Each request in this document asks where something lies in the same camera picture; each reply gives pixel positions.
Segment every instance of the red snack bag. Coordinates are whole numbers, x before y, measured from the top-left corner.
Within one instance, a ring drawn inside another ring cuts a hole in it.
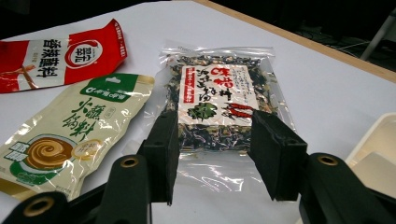
[[[101,77],[127,57],[120,25],[64,39],[0,41],[0,93],[68,85]]]

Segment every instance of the food illustration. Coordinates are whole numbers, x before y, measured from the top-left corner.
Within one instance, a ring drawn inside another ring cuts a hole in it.
[[[27,145],[18,143],[19,148]],[[43,134],[32,139],[21,154],[22,161],[14,161],[10,171],[19,181],[29,185],[41,185],[62,171],[65,163],[73,161],[71,152],[76,144],[69,139]]]

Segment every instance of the screw hole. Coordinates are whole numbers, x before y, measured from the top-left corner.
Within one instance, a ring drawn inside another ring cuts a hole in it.
[[[318,157],[318,160],[325,164],[325,165],[331,165],[331,166],[335,166],[338,165],[338,161],[335,160],[333,157],[329,157],[329,156],[320,156]]]
[[[54,204],[54,200],[51,197],[42,197],[35,199],[23,210],[23,214],[26,217],[35,217],[45,213]]]
[[[121,162],[121,166],[124,168],[134,167],[139,163],[139,160],[136,158],[126,158]]]

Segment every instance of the wooden table edge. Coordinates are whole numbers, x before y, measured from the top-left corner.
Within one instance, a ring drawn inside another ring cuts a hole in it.
[[[335,60],[338,60],[342,63],[347,63],[351,66],[354,66],[356,68],[359,68],[363,71],[366,71],[368,73],[371,73],[373,75],[376,75],[378,77],[382,77],[388,81],[391,81],[393,83],[396,83],[396,73],[392,72],[386,68],[377,66],[372,63],[368,63],[366,61],[363,61],[361,59],[355,58],[353,56],[350,56],[348,54],[342,53],[336,49],[331,49],[329,47],[323,46],[317,42],[314,42],[312,40],[309,40],[307,38],[304,38],[302,36],[296,35],[294,33],[291,33],[289,31],[283,30],[279,27],[276,27],[274,25],[271,25],[267,22],[257,20],[255,18],[252,18],[248,15],[245,15],[243,13],[240,13],[238,11],[232,10],[230,8],[224,7],[222,5],[219,5],[217,3],[211,2],[209,0],[193,0],[196,3],[199,3],[201,5],[204,5],[206,7],[210,7],[215,9],[216,11],[219,11],[221,13],[224,13],[226,15],[229,15],[231,17],[234,17],[238,20],[245,21],[249,24],[252,24],[254,26],[257,26],[259,28],[262,28],[263,30],[266,30],[268,32],[271,32],[275,35],[282,36],[290,41],[293,41],[297,44],[300,44],[302,46],[305,46],[309,49],[315,50],[319,53],[325,54],[331,58],[334,58]]]

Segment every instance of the clear plastic package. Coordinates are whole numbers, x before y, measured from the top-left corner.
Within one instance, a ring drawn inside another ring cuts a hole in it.
[[[163,111],[177,110],[182,152],[246,150],[254,109],[294,124],[271,66],[272,48],[167,48]]]

